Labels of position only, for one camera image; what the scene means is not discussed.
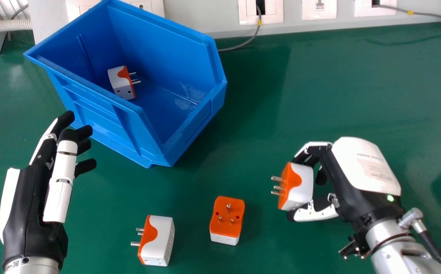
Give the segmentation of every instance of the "green tabletop surface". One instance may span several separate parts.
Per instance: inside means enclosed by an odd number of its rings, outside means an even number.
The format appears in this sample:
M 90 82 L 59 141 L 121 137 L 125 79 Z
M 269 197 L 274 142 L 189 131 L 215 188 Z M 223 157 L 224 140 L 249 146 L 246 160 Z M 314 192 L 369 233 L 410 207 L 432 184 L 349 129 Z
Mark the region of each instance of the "green tabletop surface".
M 0 198 L 6 170 L 26 166 L 65 111 L 45 71 L 22 55 L 32 45 L 31 33 L 16 33 L 0 55 Z M 74 183 L 62 273 L 373 273 L 369 260 L 337 253 L 350 224 L 289 222 L 270 194 L 271 175 L 305 142 L 341 136 L 380 147 L 403 206 L 424 212 L 441 246 L 441 23 L 262 36 L 220 57 L 224 107 L 174 167 L 145 169 L 96 141 L 81 156 L 98 166 Z M 237 246 L 210 241 L 217 196 L 245 201 Z M 143 266 L 129 245 L 149 214 L 175 222 L 166 268 Z M 0 243 L 0 272 L 2 253 Z

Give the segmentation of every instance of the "metal pin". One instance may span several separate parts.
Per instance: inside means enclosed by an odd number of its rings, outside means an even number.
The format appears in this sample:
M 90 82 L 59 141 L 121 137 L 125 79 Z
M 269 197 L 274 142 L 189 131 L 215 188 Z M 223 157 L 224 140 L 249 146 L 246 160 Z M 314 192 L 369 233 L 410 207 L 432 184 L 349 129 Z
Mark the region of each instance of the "metal pin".
M 271 181 L 275 181 L 275 182 L 282 182 L 283 179 L 277 176 L 271 176 Z

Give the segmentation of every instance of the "printed label on robotic hand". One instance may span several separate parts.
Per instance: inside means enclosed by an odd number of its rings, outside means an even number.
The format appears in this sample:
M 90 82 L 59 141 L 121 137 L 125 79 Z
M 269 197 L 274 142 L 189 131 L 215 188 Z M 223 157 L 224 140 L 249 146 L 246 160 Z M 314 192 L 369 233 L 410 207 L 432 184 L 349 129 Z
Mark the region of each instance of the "printed label on robotic hand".
M 393 172 L 386 163 L 377 163 L 370 160 L 358 159 L 366 176 L 386 182 L 394 182 Z

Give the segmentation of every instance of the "gray cable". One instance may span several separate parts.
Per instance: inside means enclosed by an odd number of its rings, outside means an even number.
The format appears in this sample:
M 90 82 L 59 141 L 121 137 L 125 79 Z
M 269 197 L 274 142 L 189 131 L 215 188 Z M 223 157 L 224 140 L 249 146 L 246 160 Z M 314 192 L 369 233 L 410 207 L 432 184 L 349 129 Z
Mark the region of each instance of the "gray cable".
M 261 21 L 261 10 L 259 9 L 258 6 L 256 6 L 256 9 L 257 9 L 257 13 L 259 14 L 259 21 Z M 254 40 L 254 38 L 256 38 L 257 33 L 259 32 L 259 28 L 260 28 L 260 27 L 261 27 L 261 25 L 258 23 L 254 35 L 252 35 L 251 38 L 248 39 L 246 42 L 241 43 L 241 44 L 236 45 L 236 46 L 233 46 L 233 47 L 230 47 L 230 48 L 219 49 L 219 50 L 217 50 L 217 51 L 218 51 L 218 52 L 223 52 L 223 51 L 235 50 L 235 49 L 238 49 L 238 48 L 240 48 L 240 47 L 244 47 L 245 45 L 251 43 L 251 41 Z
M 397 7 L 386 6 L 386 5 L 373 5 L 372 7 L 392 9 L 392 10 L 396 10 L 396 11 L 405 12 L 406 14 L 410 14 L 410 15 L 415 14 L 415 15 L 424 15 L 424 16 L 432 16 L 432 17 L 441 18 L 441 15 L 435 14 L 435 13 L 425 13 L 425 12 L 409 11 L 409 10 L 404 10 L 404 9 L 400 9 L 400 8 L 397 8 Z
M 18 9 L 11 17 L 10 17 L 10 19 L 12 20 L 12 19 L 14 19 L 16 16 L 17 16 L 17 14 L 20 14 L 23 10 L 25 10 L 25 9 L 27 9 L 27 7 L 29 7 L 29 4 L 26 4 L 26 5 L 24 5 L 24 6 L 22 6 L 20 9 Z

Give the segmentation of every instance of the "blue storage container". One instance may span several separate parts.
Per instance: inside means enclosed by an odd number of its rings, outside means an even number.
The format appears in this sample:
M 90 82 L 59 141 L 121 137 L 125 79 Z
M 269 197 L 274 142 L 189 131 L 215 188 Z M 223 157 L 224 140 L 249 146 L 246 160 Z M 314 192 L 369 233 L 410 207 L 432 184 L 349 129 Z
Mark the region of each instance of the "blue storage container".
M 214 40 L 119 0 L 104 0 L 24 53 L 45 68 L 78 128 L 144 167 L 172 166 L 224 103 Z M 110 68 L 126 65 L 137 98 L 114 94 Z

